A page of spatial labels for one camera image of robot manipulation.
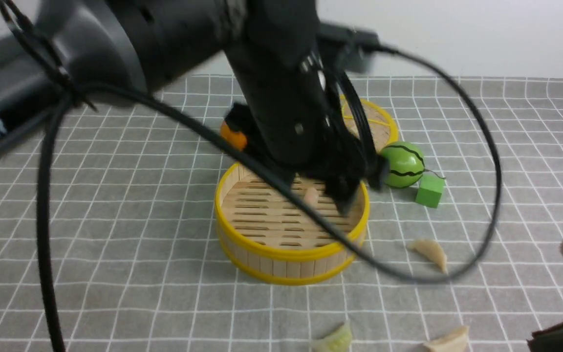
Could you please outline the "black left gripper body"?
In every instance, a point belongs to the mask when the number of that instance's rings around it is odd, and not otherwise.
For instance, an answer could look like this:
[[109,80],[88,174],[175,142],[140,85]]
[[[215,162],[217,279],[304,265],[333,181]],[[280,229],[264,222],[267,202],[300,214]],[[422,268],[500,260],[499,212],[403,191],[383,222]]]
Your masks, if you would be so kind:
[[367,113],[345,73],[325,73],[323,92],[312,101],[320,112],[310,137],[316,154],[299,175],[324,183],[324,194],[345,215],[362,182],[384,189],[390,163],[375,147]]

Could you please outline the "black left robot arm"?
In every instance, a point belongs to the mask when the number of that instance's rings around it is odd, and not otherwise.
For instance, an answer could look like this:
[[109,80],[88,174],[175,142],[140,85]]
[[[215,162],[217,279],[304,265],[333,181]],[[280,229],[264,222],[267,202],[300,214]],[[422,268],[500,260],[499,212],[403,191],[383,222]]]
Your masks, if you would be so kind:
[[225,53],[246,103],[229,125],[246,153],[289,184],[322,181],[346,213],[358,184],[381,190],[388,163],[372,136],[347,132],[335,83],[377,33],[323,22],[314,0],[43,0],[31,20],[0,0],[0,157],[63,97],[127,107]]

